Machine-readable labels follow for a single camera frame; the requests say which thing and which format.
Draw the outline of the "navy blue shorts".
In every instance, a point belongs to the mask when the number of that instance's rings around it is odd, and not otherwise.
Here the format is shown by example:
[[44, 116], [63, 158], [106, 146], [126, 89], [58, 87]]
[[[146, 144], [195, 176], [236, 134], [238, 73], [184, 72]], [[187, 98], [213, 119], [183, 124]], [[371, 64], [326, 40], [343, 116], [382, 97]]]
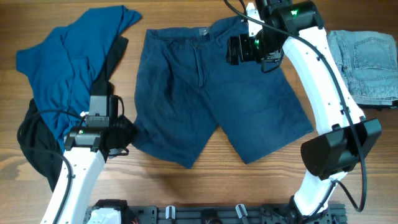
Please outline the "navy blue shorts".
[[147, 30], [134, 94], [134, 147], [191, 168], [220, 127], [249, 164], [312, 132], [276, 64], [263, 72], [256, 62], [226, 61], [228, 39], [247, 32], [239, 17]]

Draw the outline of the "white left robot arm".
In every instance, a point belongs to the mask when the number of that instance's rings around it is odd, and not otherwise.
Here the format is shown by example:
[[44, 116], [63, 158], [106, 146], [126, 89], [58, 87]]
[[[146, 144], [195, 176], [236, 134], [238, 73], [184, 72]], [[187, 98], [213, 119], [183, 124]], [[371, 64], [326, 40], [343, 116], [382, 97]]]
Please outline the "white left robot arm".
[[62, 170], [42, 223], [83, 222], [107, 159], [129, 154], [136, 129], [118, 112], [123, 104], [117, 95], [90, 97], [88, 114], [66, 136]]

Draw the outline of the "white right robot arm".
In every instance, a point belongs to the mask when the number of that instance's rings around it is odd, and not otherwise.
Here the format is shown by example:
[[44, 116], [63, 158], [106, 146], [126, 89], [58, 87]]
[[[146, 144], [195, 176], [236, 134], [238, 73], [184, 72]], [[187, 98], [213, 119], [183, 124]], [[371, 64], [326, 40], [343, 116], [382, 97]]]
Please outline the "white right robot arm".
[[381, 135], [377, 119], [367, 119], [350, 95], [333, 60], [323, 19], [312, 1], [255, 1], [243, 4], [239, 16], [247, 34], [230, 38], [227, 61], [277, 65], [288, 58], [311, 104], [318, 136], [302, 144], [306, 167], [298, 191], [284, 208], [265, 211], [287, 223], [312, 223], [329, 214], [328, 201], [336, 186], [356, 166], [361, 168], [361, 199], [367, 195], [365, 158]]

